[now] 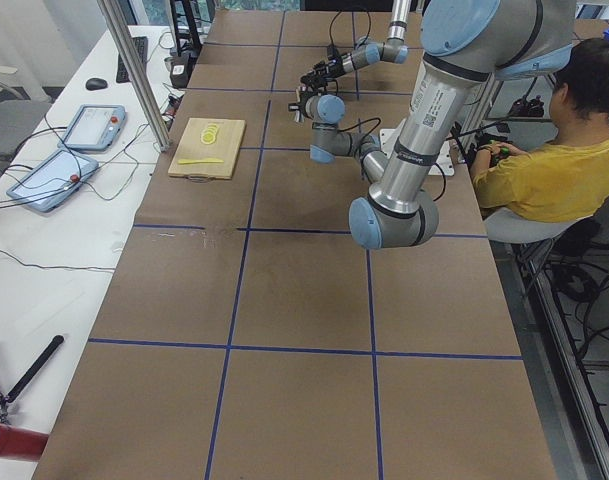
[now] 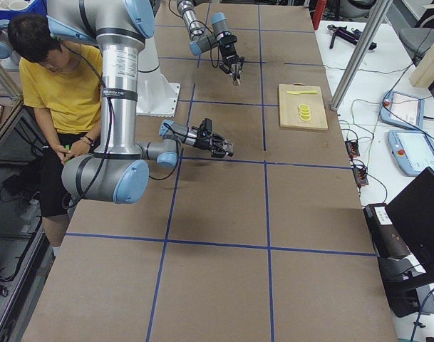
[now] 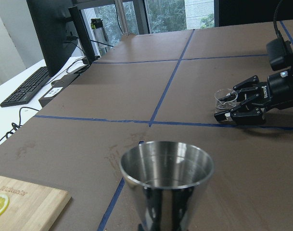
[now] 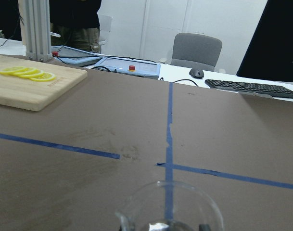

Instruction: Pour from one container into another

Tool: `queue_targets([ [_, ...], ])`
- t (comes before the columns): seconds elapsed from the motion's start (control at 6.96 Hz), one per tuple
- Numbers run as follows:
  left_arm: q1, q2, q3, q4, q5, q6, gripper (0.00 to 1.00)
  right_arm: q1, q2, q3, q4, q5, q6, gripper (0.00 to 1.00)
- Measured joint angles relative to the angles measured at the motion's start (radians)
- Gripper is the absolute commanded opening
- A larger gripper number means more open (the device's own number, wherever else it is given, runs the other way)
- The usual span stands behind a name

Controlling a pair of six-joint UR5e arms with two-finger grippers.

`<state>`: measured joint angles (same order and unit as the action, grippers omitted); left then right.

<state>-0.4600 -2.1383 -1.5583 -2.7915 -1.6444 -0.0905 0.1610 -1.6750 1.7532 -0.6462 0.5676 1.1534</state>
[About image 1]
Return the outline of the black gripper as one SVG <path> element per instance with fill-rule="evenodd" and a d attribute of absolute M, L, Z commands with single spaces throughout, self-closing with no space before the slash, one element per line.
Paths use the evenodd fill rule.
<path fill-rule="evenodd" d="M 296 88 L 295 95 L 295 101 L 288 104 L 288 111 L 292 113 L 293 120 L 296 123 L 303 123 L 306 119 L 309 119 L 321 123 L 322 117 L 318 111 L 318 103 L 323 92 L 300 85 Z"/>
<path fill-rule="evenodd" d="M 326 48 L 327 58 L 311 67 L 300 77 L 301 84 L 309 91 L 326 91 L 331 82 L 345 74 L 343 59 L 335 45 Z"/>

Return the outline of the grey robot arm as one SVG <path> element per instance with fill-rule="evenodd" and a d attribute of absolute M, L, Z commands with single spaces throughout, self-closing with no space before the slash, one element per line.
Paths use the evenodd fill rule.
<path fill-rule="evenodd" d="M 368 29 L 366 35 L 361 37 L 354 48 L 346 53 L 339 52 L 332 34 L 335 21 L 344 13 L 344 10 L 338 11 L 331 19 L 328 28 L 327 58 L 316 63 L 308 73 L 300 78 L 300 90 L 302 92 L 326 93 L 329 83 L 337 82 L 338 78 L 348 73 L 358 71 L 380 61 L 395 64 L 404 63 L 409 50 L 405 40 L 408 30 L 408 15 L 417 8 L 418 3 L 421 2 L 408 0 L 392 2 L 387 38 L 383 42 L 377 42 L 370 38 L 371 14 L 366 7 L 356 5 L 357 10 L 366 13 Z"/>
<path fill-rule="evenodd" d="M 323 89 L 366 66 L 406 59 L 409 2 L 394 2 L 385 41 L 368 40 L 302 77 L 289 109 L 297 121 L 312 122 L 311 159 L 330 163 L 353 157 L 371 182 L 367 195 L 349 208 L 357 244 L 369 250 L 408 247 L 433 236 L 439 214 L 422 185 L 471 89 L 489 77 L 528 78 L 564 67 L 575 8 L 573 1 L 431 2 L 421 23 L 422 67 L 391 154 L 368 134 L 341 130 L 344 102 Z"/>

